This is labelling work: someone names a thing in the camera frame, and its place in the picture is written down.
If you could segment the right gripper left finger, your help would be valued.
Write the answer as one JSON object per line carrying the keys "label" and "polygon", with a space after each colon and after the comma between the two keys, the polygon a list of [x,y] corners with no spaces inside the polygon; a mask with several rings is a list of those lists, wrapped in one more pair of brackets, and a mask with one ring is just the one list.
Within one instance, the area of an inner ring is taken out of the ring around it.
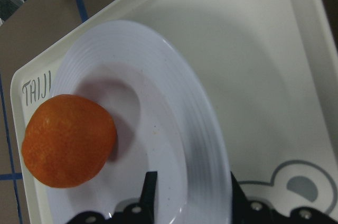
{"label": "right gripper left finger", "polygon": [[77,214],[68,223],[154,223],[156,185],[157,172],[148,171],[139,200],[124,207],[123,211],[114,212],[107,219],[98,212],[85,211]]}

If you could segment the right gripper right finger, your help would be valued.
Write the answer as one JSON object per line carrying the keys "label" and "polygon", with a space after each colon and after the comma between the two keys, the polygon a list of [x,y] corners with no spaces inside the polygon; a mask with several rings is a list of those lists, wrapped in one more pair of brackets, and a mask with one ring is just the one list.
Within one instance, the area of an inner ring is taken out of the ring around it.
{"label": "right gripper right finger", "polygon": [[249,200],[233,174],[231,182],[232,223],[337,223],[330,216],[311,207],[298,207],[284,216],[262,201]]}

